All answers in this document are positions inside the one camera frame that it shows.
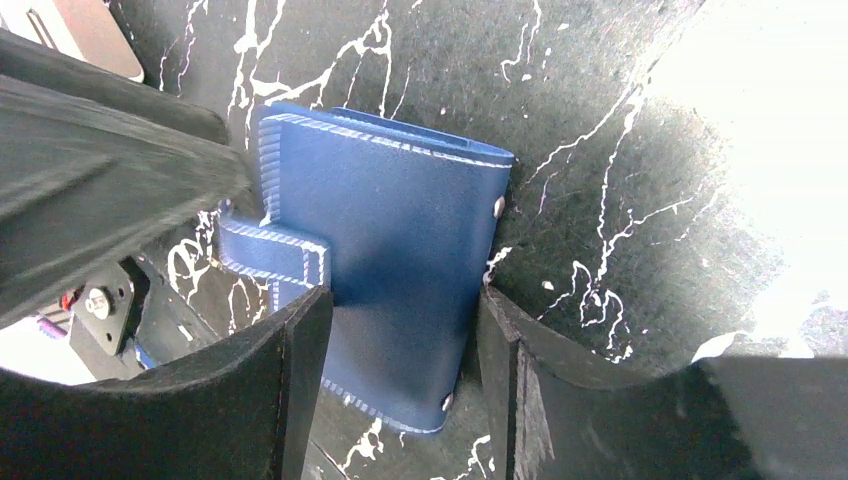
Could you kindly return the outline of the navy blue card holder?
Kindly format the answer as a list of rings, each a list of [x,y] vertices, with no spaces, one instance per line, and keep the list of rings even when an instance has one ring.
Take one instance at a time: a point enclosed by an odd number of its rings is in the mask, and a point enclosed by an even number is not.
[[[220,263],[265,280],[276,311],[328,287],[322,386],[392,429],[439,432],[514,155],[341,107],[276,103],[254,134],[264,214],[221,206]]]

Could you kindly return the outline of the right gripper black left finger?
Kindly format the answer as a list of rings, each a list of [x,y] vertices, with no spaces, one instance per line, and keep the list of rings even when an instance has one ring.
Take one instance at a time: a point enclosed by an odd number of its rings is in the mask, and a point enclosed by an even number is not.
[[[316,287],[129,380],[1,375],[5,479],[297,479],[333,313]]]

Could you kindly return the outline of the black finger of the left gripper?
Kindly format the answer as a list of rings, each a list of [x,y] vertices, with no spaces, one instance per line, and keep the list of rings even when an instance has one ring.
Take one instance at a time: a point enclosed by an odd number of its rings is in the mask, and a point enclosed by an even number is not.
[[[227,146],[3,78],[2,324],[249,182]]]
[[[229,130],[217,113],[6,30],[1,32],[1,74],[91,100],[194,137],[221,145],[230,143]]]

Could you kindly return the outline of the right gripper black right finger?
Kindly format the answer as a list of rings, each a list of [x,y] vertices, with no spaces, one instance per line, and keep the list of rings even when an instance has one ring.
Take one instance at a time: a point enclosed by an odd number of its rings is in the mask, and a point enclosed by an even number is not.
[[[843,479],[843,358],[718,357],[652,378],[496,289],[476,344],[499,479]]]

